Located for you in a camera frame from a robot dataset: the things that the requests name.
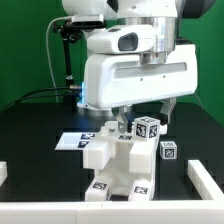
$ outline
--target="white plastic housing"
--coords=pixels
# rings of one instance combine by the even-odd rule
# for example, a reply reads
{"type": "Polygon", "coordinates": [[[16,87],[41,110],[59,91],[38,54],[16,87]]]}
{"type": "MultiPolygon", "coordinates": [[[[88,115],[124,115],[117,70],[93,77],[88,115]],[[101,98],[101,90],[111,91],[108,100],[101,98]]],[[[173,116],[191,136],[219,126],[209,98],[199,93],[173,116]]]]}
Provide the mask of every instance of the white plastic housing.
{"type": "Polygon", "coordinates": [[[116,14],[107,4],[107,0],[62,0],[62,5],[70,16],[103,14],[106,19],[116,19],[116,14]]]}
{"type": "Polygon", "coordinates": [[[175,0],[118,0],[118,18],[177,17],[175,0]]]}
{"type": "Polygon", "coordinates": [[[80,16],[80,15],[74,15],[72,16],[72,23],[74,22],[95,22],[95,21],[98,21],[98,22],[101,22],[103,23],[104,22],[104,16],[103,14],[99,14],[99,15],[91,15],[91,16],[80,16]]]}
{"type": "Polygon", "coordinates": [[[151,25],[114,26],[88,38],[87,47],[88,50],[101,54],[143,52],[153,47],[154,36],[154,28],[151,25]],[[131,33],[136,34],[138,37],[137,49],[134,51],[120,51],[119,39],[131,33]]]}
{"type": "Polygon", "coordinates": [[[197,88],[194,45],[178,45],[165,64],[140,64],[138,54],[92,55],[85,67],[85,101],[98,109],[192,94],[197,88]]]}

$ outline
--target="cube with marker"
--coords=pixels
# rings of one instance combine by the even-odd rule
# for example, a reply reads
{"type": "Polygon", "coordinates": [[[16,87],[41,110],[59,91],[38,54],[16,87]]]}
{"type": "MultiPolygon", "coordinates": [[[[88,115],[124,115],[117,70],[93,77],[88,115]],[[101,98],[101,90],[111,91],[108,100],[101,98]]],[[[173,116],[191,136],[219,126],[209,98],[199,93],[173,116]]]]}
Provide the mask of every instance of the cube with marker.
{"type": "Polygon", "coordinates": [[[177,159],[177,145],[174,141],[160,142],[160,156],[162,159],[177,159]]]}
{"type": "Polygon", "coordinates": [[[136,139],[148,141],[159,135],[160,120],[151,117],[140,117],[134,120],[134,135],[136,139]]]}
{"type": "Polygon", "coordinates": [[[108,201],[114,180],[107,176],[96,176],[85,193],[85,201],[108,201]]]}

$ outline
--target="robot camera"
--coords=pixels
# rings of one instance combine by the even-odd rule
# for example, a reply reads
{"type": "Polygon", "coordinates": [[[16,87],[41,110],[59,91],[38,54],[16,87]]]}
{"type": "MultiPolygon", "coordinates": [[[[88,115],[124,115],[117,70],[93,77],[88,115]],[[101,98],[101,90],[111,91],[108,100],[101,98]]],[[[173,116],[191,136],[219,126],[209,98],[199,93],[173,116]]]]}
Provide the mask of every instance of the robot camera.
{"type": "Polygon", "coordinates": [[[90,16],[73,16],[72,25],[79,29],[102,29],[107,26],[104,16],[100,15],[90,15],[90,16]]]}

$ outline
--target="tall white block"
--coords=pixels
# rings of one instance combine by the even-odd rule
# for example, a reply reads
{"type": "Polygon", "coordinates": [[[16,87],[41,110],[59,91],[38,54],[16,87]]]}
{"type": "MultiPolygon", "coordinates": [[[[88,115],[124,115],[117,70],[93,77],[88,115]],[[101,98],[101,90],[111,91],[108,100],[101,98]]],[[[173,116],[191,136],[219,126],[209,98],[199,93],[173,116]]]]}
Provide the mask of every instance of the tall white block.
{"type": "Polygon", "coordinates": [[[129,172],[150,174],[154,141],[135,142],[129,154],[129,172]]]}
{"type": "Polygon", "coordinates": [[[7,176],[6,162],[0,162],[0,186],[3,184],[7,176]]]}

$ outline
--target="white block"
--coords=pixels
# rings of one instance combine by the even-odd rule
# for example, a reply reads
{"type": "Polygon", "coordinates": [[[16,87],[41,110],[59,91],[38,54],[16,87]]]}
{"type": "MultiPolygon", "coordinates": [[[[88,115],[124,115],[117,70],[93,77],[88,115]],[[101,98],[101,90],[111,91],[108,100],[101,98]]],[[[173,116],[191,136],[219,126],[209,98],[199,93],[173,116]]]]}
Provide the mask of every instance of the white block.
{"type": "Polygon", "coordinates": [[[107,138],[93,139],[83,150],[83,167],[102,170],[111,158],[110,142],[107,138]]]}
{"type": "Polygon", "coordinates": [[[117,156],[117,144],[111,141],[110,148],[111,148],[111,159],[115,159],[115,157],[117,156]]]}
{"type": "Polygon", "coordinates": [[[108,201],[111,197],[113,179],[106,176],[97,176],[85,193],[85,201],[108,201]]]}
{"type": "Polygon", "coordinates": [[[159,130],[159,134],[160,135],[166,135],[167,134],[167,130],[168,130],[168,125],[160,125],[160,130],[159,130]]]}
{"type": "Polygon", "coordinates": [[[83,150],[95,136],[92,132],[65,132],[55,150],[83,150]]]}
{"type": "Polygon", "coordinates": [[[149,201],[152,199],[152,183],[147,180],[135,180],[129,194],[129,201],[149,201]]]}
{"type": "Polygon", "coordinates": [[[7,178],[7,166],[6,162],[0,162],[0,187],[7,178]]]}
{"type": "Polygon", "coordinates": [[[129,172],[150,174],[152,172],[152,152],[155,140],[136,142],[129,154],[129,172]]]}
{"type": "Polygon", "coordinates": [[[160,133],[160,120],[141,117],[134,120],[134,135],[136,139],[148,141],[156,138],[160,133]]]}
{"type": "Polygon", "coordinates": [[[177,145],[174,141],[160,142],[160,156],[162,159],[177,159],[177,145]]]}
{"type": "Polygon", "coordinates": [[[199,160],[189,160],[187,174],[203,200],[224,200],[224,194],[199,160]]]}
{"type": "Polygon", "coordinates": [[[223,224],[223,201],[0,203],[1,224],[223,224]]]}

